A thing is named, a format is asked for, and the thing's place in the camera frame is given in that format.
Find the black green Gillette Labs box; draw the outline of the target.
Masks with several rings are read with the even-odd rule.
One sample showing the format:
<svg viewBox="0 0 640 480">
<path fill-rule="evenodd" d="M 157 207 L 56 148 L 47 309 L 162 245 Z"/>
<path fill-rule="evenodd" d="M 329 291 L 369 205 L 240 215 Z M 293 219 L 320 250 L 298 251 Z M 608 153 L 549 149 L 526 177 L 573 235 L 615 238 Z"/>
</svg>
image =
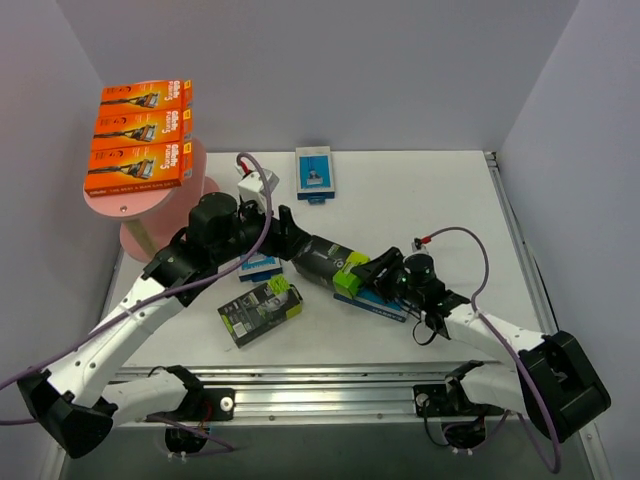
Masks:
<svg viewBox="0 0 640 480">
<path fill-rule="evenodd" d="M 370 257 L 319 236 L 312 236 L 291 263 L 307 280 L 334 293 L 353 299 L 363 281 L 352 269 L 366 264 Z"/>
</svg>

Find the blue Harry's razor box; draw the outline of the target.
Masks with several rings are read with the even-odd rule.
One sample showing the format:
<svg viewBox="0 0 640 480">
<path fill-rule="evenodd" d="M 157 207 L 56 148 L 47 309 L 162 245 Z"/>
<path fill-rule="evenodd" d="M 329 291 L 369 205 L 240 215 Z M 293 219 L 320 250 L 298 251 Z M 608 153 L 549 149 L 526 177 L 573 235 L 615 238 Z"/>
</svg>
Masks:
<svg viewBox="0 0 640 480">
<path fill-rule="evenodd" d="M 283 267 L 278 258 L 256 253 L 238 269 L 238 279 L 241 282 L 257 283 L 269 280 L 282 272 Z"/>
</svg>

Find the orange Gillette Fusion box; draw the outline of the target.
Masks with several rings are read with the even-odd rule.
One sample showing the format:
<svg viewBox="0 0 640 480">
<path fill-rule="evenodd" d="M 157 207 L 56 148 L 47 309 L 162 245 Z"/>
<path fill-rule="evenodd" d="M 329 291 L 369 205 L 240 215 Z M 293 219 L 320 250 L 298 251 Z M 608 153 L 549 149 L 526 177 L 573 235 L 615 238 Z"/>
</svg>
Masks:
<svg viewBox="0 0 640 480">
<path fill-rule="evenodd" d="M 186 142 L 191 139 L 192 130 L 191 108 L 100 117 L 95 123 L 91 150 Z"/>
<path fill-rule="evenodd" d="M 173 189 L 192 172 L 191 141 L 93 151 L 84 191 L 90 197 L 104 197 Z"/>
</svg>

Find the orange Gillette Fusion5 razor box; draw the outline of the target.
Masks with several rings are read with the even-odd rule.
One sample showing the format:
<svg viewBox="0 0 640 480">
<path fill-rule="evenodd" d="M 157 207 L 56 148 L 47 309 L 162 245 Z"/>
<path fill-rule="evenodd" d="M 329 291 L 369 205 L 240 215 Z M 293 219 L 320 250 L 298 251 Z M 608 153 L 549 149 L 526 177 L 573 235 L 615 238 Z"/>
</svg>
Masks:
<svg viewBox="0 0 640 480">
<path fill-rule="evenodd" d="M 191 80 L 154 80 L 108 86 L 102 90 L 99 115 L 112 116 L 146 110 L 184 110 L 193 102 Z"/>
</svg>

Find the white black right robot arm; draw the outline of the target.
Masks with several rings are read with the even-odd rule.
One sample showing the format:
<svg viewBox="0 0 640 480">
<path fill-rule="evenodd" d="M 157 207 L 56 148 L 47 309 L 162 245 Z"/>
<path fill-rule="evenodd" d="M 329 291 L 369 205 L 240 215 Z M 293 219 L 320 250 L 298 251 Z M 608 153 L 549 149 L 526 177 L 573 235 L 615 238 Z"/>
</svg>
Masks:
<svg viewBox="0 0 640 480">
<path fill-rule="evenodd" d="M 493 407 L 525 415 L 562 443 L 610 408 L 608 390 L 573 335 L 545 334 L 481 312 L 437 278 L 430 255 L 403 256 L 392 247 L 353 272 L 383 299 L 419 313 L 435 334 L 490 357 L 470 360 L 446 376 L 444 400 L 453 411 Z"/>
</svg>

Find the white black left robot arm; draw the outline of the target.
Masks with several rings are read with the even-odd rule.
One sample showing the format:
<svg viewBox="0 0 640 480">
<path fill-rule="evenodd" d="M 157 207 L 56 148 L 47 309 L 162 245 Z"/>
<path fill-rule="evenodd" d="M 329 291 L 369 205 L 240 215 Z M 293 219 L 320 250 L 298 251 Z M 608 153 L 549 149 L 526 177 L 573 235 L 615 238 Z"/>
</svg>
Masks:
<svg viewBox="0 0 640 480">
<path fill-rule="evenodd" d="M 123 423 L 152 414 L 169 420 L 196 416 L 204 387 L 182 366 L 127 383 L 112 379 L 160 326 L 221 278 L 220 266 L 240 264 L 256 252 L 291 260 L 309 238 L 285 205 L 273 212 L 221 192 L 203 196 L 187 226 L 155 254 L 85 344 L 18 380 L 31 416 L 73 459 L 93 451 Z"/>
</svg>

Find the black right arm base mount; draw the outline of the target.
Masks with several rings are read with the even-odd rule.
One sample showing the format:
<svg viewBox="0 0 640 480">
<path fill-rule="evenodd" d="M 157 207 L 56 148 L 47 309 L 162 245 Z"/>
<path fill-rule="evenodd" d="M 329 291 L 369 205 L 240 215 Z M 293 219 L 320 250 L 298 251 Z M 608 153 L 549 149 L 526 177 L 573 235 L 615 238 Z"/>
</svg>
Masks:
<svg viewBox="0 0 640 480">
<path fill-rule="evenodd" d="M 472 360 L 451 371 L 445 379 L 412 387 L 416 415 L 431 417 L 482 417 L 497 416 L 503 409 L 483 403 L 472 403 L 462 390 L 461 380 L 471 371 L 483 366 Z"/>
</svg>

